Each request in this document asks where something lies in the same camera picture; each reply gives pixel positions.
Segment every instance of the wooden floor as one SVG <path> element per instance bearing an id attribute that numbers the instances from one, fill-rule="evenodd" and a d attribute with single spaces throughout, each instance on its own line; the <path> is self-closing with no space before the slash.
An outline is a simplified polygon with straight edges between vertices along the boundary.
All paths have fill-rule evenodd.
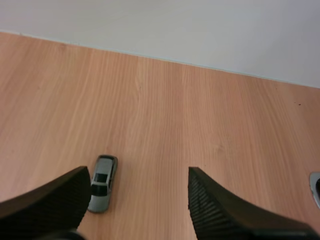
<path id="1" fill-rule="evenodd" d="M 100 154 L 119 166 L 88 240 L 195 240 L 189 166 L 320 233 L 320 89 L 1 33 L 0 201 Z"/>

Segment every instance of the toy car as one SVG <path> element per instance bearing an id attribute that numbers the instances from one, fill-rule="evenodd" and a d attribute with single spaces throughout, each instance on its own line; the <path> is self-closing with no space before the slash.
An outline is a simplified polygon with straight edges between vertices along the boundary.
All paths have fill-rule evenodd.
<path id="1" fill-rule="evenodd" d="M 102 213 L 108 209 L 117 165 L 118 159 L 115 156 L 98 157 L 91 181 L 91 200 L 88 206 L 90 212 Z"/>

